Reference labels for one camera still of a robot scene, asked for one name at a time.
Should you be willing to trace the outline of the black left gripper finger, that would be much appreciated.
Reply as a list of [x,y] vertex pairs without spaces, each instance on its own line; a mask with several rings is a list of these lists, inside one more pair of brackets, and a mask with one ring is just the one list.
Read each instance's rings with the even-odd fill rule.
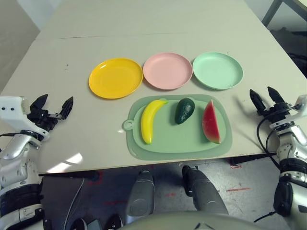
[[30,111],[33,112],[35,110],[41,110],[43,106],[46,103],[48,94],[44,94],[42,96],[39,96],[31,105],[30,105]]
[[64,104],[62,105],[62,110],[60,112],[61,119],[66,119],[71,112],[73,107],[73,97],[67,99]]

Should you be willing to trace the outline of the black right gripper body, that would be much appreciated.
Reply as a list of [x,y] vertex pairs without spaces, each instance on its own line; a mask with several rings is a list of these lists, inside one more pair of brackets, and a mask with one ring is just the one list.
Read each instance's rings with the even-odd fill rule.
[[271,123],[276,123],[286,118],[289,111],[295,109],[295,106],[290,106],[287,103],[278,103],[269,109],[263,110],[260,115],[266,118]]

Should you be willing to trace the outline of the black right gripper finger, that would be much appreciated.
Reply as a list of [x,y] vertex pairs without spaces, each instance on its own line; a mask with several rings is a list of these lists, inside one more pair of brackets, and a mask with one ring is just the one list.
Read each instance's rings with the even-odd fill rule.
[[278,91],[270,86],[267,87],[269,96],[276,104],[282,104],[285,103],[282,96],[278,93]]
[[266,116],[266,107],[263,104],[262,98],[259,96],[259,94],[255,92],[254,90],[250,89],[249,95],[250,95],[250,98],[253,104],[256,107],[258,115]]

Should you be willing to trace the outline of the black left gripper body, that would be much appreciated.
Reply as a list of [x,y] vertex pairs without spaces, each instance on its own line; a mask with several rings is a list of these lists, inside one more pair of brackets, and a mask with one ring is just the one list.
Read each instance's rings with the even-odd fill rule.
[[59,120],[64,120],[65,117],[61,114],[50,114],[48,110],[33,109],[27,118],[35,123],[35,125],[46,132],[53,130]]

